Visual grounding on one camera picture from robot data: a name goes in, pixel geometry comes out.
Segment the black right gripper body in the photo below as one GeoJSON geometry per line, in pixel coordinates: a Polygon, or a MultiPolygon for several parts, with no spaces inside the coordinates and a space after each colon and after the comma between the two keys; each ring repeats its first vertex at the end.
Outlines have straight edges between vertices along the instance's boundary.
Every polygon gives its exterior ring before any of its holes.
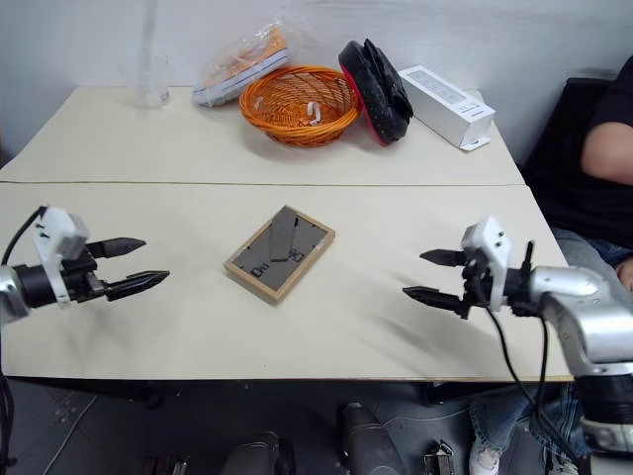
{"type": "Polygon", "coordinates": [[[459,316],[467,320],[473,307],[485,308],[490,305],[493,276],[489,260],[480,250],[463,250],[462,253],[464,294],[459,316]]]}

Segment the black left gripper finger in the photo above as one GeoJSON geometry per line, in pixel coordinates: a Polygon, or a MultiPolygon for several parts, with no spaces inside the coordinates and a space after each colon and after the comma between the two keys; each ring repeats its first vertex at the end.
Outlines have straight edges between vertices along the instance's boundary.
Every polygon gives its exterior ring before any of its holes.
{"type": "Polygon", "coordinates": [[[142,239],[133,237],[116,237],[94,241],[87,244],[88,252],[95,259],[113,258],[131,253],[138,248],[145,246],[142,239]]]}
{"type": "Polygon", "coordinates": [[[142,271],[127,276],[125,279],[107,283],[105,295],[108,301],[116,301],[144,292],[165,280],[170,275],[168,270],[142,271]]]}

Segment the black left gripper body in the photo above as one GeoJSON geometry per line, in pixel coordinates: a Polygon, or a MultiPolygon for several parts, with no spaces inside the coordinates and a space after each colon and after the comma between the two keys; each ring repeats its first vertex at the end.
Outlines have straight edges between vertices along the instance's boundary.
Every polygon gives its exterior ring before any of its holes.
{"type": "Polygon", "coordinates": [[[92,242],[86,244],[75,259],[61,261],[61,276],[71,301],[82,303],[106,294],[107,284],[95,274],[97,259],[103,258],[105,252],[102,242],[92,242]]]}

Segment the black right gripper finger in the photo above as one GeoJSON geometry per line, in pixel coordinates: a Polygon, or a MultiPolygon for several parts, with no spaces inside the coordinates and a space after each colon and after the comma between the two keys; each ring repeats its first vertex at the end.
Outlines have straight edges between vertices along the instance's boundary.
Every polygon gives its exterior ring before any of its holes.
{"type": "Polygon", "coordinates": [[[440,266],[457,267],[466,265],[466,254],[461,250],[436,248],[421,253],[419,257],[440,266]]]}
{"type": "Polygon", "coordinates": [[[468,304],[456,295],[442,293],[438,289],[424,286],[405,287],[403,292],[413,300],[428,307],[453,312],[460,318],[468,317],[468,304]]]}

